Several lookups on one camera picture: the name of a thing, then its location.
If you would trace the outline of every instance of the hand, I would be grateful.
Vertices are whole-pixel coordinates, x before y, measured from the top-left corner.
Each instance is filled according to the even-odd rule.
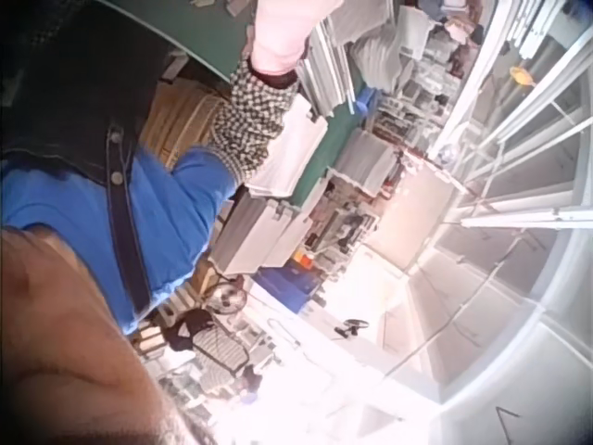
[[[344,0],[258,0],[251,65],[262,74],[293,70],[315,26]]]

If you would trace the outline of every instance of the person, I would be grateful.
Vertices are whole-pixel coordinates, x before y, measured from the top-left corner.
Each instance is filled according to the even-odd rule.
[[[2,443],[194,443],[125,335],[189,276],[266,158],[306,39],[339,4],[258,1],[211,142],[172,172],[136,144],[166,44],[91,2],[28,60],[3,128]]]
[[[172,326],[163,325],[160,329],[172,350],[196,353],[202,368],[199,386],[207,397],[216,398],[216,391],[233,382],[239,382],[235,385],[237,392],[244,388],[257,392],[259,383],[253,366],[246,365],[248,351],[240,340],[231,338],[217,326],[209,311],[193,308],[180,314]]]
[[[482,2],[467,2],[467,12],[448,14],[443,0],[417,0],[414,6],[421,9],[429,19],[445,27],[453,40],[462,45],[480,46],[484,40],[484,27],[479,24],[482,15]]]

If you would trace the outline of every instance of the checkered glove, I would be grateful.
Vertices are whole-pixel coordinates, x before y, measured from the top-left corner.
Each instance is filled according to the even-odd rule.
[[[282,132],[297,82],[284,89],[272,88],[244,60],[231,76],[231,86],[231,102],[214,120],[207,151],[224,163],[240,185],[263,164],[268,143]]]

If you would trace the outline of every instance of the light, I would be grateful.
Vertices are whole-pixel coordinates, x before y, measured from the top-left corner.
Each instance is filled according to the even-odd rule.
[[[511,67],[511,77],[518,84],[523,86],[535,86],[534,78],[531,76],[529,71],[521,67]]]

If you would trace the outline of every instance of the green panel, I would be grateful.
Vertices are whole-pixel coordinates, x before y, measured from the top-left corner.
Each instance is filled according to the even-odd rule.
[[[196,7],[189,0],[99,0],[143,23],[225,80],[237,66],[246,42],[250,7],[237,17],[225,2]]]
[[[334,110],[334,118],[328,120],[328,123],[327,133],[313,153],[290,198],[290,202],[296,206],[305,202],[315,183],[325,174],[325,169],[334,165],[350,133],[360,123],[360,118],[352,116],[347,104],[342,104]]]
[[[182,48],[225,80],[235,69],[246,41],[246,25],[251,21],[250,6],[237,17],[217,0],[212,6],[195,7],[189,0],[99,0],[138,20]],[[358,71],[350,64],[354,89],[361,87]],[[334,111],[328,130],[303,172],[291,202],[302,205],[325,169],[334,164],[360,118],[347,105]]]

